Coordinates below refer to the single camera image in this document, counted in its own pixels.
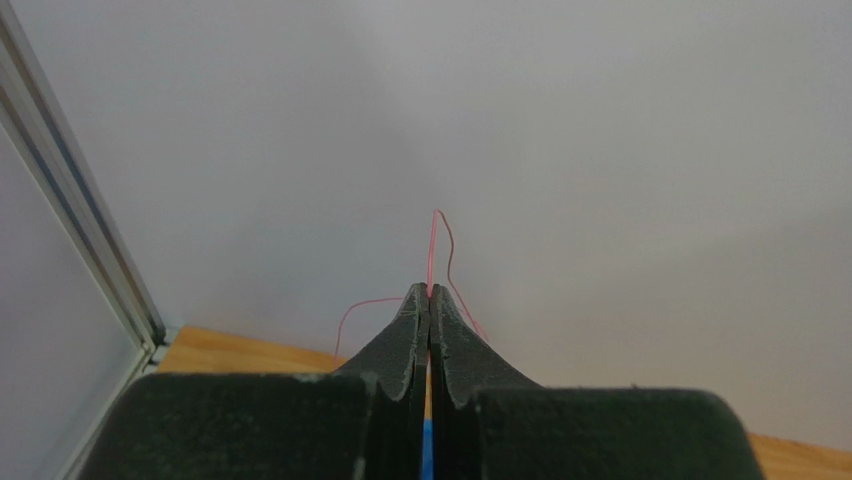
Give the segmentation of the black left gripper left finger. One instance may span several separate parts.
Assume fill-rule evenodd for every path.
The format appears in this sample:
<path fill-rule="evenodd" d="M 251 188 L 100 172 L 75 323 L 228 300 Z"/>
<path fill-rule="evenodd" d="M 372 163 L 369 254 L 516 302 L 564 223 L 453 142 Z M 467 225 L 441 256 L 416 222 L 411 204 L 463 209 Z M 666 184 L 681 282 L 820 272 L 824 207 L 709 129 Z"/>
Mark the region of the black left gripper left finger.
<path fill-rule="evenodd" d="M 84 479 L 417 479 L 426 288 L 330 373 L 156 373 L 118 399 Z"/>

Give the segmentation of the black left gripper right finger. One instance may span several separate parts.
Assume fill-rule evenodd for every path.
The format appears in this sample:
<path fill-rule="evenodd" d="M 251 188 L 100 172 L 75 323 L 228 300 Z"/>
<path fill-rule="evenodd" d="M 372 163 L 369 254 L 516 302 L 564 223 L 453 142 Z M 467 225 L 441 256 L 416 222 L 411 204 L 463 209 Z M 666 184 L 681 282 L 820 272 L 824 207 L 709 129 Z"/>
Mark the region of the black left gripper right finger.
<path fill-rule="evenodd" d="M 438 479 L 759 479 L 745 429 L 695 389 L 545 387 L 430 302 Z"/>

